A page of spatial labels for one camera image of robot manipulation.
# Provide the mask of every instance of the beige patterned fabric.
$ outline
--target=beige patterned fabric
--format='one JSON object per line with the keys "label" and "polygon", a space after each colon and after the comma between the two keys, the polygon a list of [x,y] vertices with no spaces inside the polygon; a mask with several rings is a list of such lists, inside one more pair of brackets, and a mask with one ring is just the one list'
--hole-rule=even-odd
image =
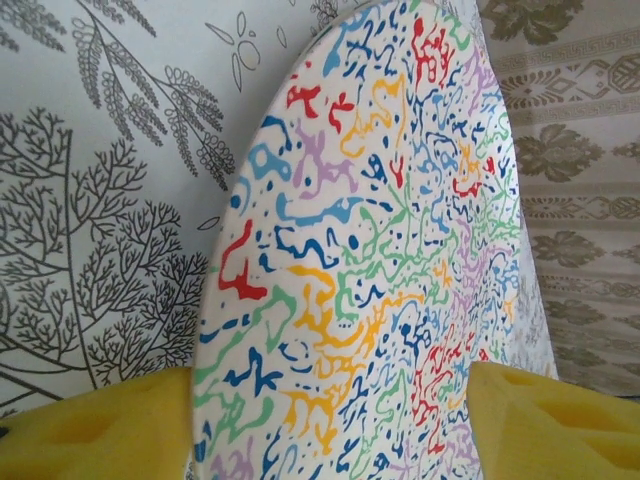
{"label": "beige patterned fabric", "polygon": [[558,374],[640,394],[640,2],[478,4]]}

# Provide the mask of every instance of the sponge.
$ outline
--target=sponge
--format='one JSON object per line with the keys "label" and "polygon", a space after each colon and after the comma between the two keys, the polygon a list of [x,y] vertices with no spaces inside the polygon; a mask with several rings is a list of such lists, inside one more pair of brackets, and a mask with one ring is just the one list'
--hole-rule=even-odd
{"label": "sponge", "polygon": [[172,368],[0,421],[0,480],[183,478],[190,369]]}
{"label": "sponge", "polygon": [[480,362],[467,404],[485,480],[640,479],[640,405]]}

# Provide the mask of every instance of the gray tree illustration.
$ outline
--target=gray tree illustration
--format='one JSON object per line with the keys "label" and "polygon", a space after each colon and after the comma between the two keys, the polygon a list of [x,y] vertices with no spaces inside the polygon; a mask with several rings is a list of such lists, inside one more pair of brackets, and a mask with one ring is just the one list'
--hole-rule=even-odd
{"label": "gray tree illustration", "polygon": [[172,206],[138,199],[130,142],[74,169],[73,134],[43,108],[0,115],[0,377],[21,397],[60,398],[32,374],[97,387],[192,355],[205,256],[181,253]]}

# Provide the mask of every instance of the wallpaper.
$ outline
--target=wallpaper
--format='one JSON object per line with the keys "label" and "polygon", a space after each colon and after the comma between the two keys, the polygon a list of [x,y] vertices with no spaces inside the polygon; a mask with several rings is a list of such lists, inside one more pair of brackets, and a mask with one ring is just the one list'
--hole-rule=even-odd
{"label": "wallpaper", "polygon": [[480,0],[560,378],[640,392],[640,3]]}
{"label": "wallpaper", "polygon": [[[0,415],[190,364],[238,161],[358,3],[0,2]],[[482,42],[472,0],[440,4]],[[522,236],[510,361],[554,376]]]}

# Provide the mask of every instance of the decorative plate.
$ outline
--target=decorative plate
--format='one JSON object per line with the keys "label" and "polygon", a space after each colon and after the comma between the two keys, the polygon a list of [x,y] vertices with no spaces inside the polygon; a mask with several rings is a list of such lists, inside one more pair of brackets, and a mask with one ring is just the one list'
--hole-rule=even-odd
{"label": "decorative plate", "polygon": [[471,361],[506,363],[519,234],[507,113],[460,22],[391,1],[324,32],[215,247],[198,476],[475,477],[465,386]]}

